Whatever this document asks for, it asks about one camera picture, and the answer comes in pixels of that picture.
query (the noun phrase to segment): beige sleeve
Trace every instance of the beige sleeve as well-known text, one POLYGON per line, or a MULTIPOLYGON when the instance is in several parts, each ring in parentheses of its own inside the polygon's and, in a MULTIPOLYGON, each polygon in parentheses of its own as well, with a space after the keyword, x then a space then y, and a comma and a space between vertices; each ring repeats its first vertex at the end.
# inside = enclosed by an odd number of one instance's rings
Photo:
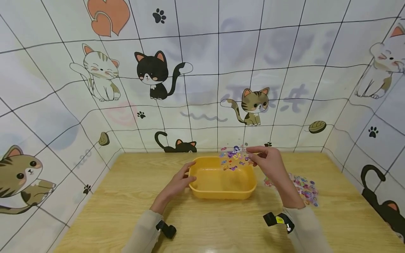
POLYGON ((158 213, 145 211, 135 225, 134 231, 122 253, 150 253, 159 239, 160 232, 156 225, 163 219, 158 213))
POLYGON ((332 249, 322 232, 321 225, 310 207, 291 209, 283 207, 294 223, 295 228, 287 236, 296 253, 319 252, 332 253, 332 249))

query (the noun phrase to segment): plastic tray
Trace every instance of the plastic tray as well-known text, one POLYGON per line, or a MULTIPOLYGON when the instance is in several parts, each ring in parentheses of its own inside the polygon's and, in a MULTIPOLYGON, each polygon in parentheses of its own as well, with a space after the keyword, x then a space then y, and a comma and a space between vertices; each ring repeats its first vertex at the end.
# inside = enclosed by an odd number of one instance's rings
POLYGON ((220 157, 198 157, 190 167, 189 175, 197 180, 190 189, 198 198, 237 199, 250 197, 256 189, 256 176, 251 165, 238 166, 236 170, 223 170, 220 157))

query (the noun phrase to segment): orange heart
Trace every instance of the orange heart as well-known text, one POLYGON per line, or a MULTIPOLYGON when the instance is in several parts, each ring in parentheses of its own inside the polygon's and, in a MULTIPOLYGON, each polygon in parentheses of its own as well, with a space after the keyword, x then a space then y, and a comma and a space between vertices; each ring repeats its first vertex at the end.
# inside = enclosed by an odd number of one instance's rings
POLYGON ((124 0, 89 0, 87 7, 93 18, 97 13, 105 13, 110 17, 110 25, 112 26, 110 29, 117 36, 130 17, 129 7, 124 0))
POLYGON ((92 21, 93 31, 100 36, 111 37, 110 19, 104 13, 98 13, 96 20, 92 21))

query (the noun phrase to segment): wooden tabletop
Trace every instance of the wooden tabletop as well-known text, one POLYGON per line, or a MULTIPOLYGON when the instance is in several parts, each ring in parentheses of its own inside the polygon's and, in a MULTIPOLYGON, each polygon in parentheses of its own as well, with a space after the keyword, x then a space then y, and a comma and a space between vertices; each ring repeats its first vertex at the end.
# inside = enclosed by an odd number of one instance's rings
MULTIPOLYGON (((120 252, 140 215, 181 166, 214 153, 126 153, 98 187, 55 252, 120 252)), ((322 153, 283 153, 289 172, 316 183, 312 207, 334 252, 405 252, 405 246, 331 160, 322 153)), ((204 200, 190 189, 166 208, 177 228, 154 252, 293 252, 283 225, 267 227, 263 215, 281 201, 255 168, 257 188, 247 200, 204 200)))

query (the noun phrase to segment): cat wallpaper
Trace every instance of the cat wallpaper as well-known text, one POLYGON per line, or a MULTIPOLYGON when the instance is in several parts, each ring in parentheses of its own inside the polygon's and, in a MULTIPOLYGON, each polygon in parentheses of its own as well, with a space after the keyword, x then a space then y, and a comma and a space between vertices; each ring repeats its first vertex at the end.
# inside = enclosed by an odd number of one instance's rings
POLYGON ((245 143, 327 154, 404 240, 404 5, 2 1, 0 252, 52 252, 122 153, 245 143))

